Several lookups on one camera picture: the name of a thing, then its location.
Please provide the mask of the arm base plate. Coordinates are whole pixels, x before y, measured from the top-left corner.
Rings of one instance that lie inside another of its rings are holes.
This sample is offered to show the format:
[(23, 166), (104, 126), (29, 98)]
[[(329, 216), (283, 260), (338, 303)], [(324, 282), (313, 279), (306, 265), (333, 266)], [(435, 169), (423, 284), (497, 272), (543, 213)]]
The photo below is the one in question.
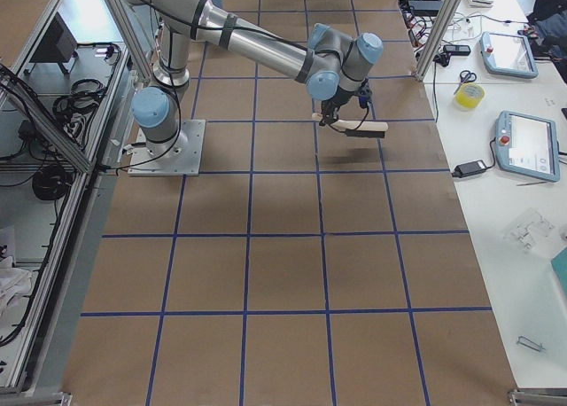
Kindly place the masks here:
[(197, 176), (205, 131), (205, 120), (183, 120), (179, 137), (154, 144), (148, 142), (139, 129), (136, 141), (144, 145), (133, 150), (128, 173), (131, 176)]

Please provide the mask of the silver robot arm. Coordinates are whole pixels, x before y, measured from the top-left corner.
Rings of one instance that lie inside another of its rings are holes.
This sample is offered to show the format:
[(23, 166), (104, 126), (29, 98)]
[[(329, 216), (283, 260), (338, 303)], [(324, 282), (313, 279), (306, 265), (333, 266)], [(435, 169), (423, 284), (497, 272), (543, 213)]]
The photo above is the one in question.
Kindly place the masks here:
[(158, 70), (167, 75), (174, 54), (187, 43), (207, 42), (305, 85), (309, 96), (320, 102), (313, 117), (348, 137), (383, 138), (388, 125), (340, 118), (339, 110), (357, 98), (368, 110), (371, 89), (368, 75), (381, 57), (384, 46), (373, 33), (351, 37), (325, 24), (310, 31), (307, 45), (297, 44), (258, 27), (217, 6), (213, 0), (134, 0), (154, 9), (163, 21), (163, 43)]

